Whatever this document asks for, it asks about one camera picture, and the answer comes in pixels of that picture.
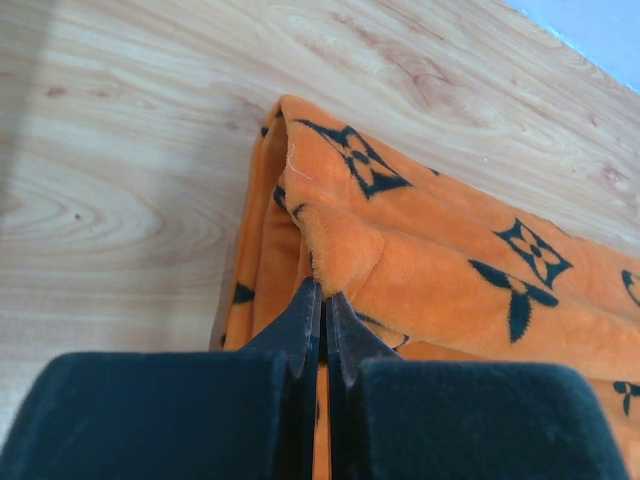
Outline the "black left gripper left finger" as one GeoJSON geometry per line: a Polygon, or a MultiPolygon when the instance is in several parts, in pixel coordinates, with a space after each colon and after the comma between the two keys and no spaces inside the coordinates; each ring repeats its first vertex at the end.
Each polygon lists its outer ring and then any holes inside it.
{"type": "Polygon", "coordinates": [[[322,293],[302,282],[246,346],[70,353],[23,401],[5,479],[309,479],[322,293]]]}

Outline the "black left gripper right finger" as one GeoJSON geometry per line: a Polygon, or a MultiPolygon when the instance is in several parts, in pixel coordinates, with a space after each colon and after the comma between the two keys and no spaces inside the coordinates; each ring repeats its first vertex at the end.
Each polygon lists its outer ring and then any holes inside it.
{"type": "Polygon", "coordinates": [[[335,479],[625,479],[595,394],[559,365],[400,358],[326,303],[335,479]]]}

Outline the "orange patterned pillowcase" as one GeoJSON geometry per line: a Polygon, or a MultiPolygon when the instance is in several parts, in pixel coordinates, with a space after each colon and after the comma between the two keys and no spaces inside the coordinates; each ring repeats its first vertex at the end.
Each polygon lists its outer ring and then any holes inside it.
{"type": "Polygon", "coordinates": [[[285,95],[254,145],[232,298],[236,350],[305,278],[410,360],[545,362],[591,384],[639,475],[639,258],[572,236],[285,95]]]}

